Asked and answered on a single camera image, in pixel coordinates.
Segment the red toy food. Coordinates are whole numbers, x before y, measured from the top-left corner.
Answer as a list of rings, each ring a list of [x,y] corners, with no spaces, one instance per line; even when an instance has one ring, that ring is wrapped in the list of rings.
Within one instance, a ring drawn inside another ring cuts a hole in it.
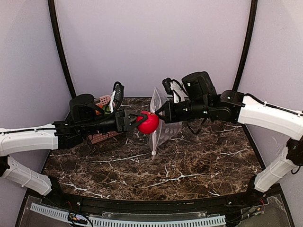
[[[151,134],[157,130],[160,122],[159,117],[156,114],[150,113],[148,111],[141,111],[141,113],[147,115],[147,120],[142,122],[137,127],[138,130],[143,134]]]

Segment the clear zip top bag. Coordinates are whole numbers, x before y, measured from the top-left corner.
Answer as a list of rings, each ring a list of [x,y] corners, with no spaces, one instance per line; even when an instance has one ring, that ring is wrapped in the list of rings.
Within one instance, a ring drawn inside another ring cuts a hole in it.
[[[155,113],[156,110],[162,107],[162,105],[168,100],[169,99],[166,95],[155,87],[150,101],[150,111]],[[163,120],[159,121],[157,130],[150,135],[149,139],[152,160],[154,160],[157,154],[158,146],[171,139],[173,136],[181,132],[181,130],[182,122],[166,124]]]

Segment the green toy vegetable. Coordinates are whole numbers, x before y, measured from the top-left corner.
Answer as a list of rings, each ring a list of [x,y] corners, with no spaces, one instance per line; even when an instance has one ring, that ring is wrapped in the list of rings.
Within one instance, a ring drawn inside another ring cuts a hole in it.
[[[110,107],[110,106],[105,106],[105,105],[103,105],[101,108],[102,108],[102,110],[104,111],[104,115],[108,115],[108,114],[111,114],[111,113],[112,113],[112,110],[111,110],[111,107]]]

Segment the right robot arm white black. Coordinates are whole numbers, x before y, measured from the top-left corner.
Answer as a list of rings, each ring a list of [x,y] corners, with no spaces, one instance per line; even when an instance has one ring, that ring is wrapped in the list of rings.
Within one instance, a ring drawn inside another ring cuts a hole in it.
[[[185,76],[181,82],[162,82],[173,99],[156,109],[165,123],[210,119],[254,125],[289,137],[280,155],[252,178],[251,191],[265,193],[296,167],[303,165],[303,114],[261,101],[249,93],[226,90],[218,94],[206,71]]]

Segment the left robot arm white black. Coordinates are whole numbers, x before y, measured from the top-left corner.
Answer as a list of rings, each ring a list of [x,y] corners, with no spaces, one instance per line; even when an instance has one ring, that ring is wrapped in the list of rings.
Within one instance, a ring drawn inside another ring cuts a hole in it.
[[[60,190],[57,180],[20,164],[11,156],[13,153],[73,148],[90,135],[131,131],[148,119],[145,113],[119,110],[118,105],[106,114],[95,104],[91,94],[79,95],[69,105],[70,112],[64,121],[25,129],[0,130],[1,178],[47,196]]]

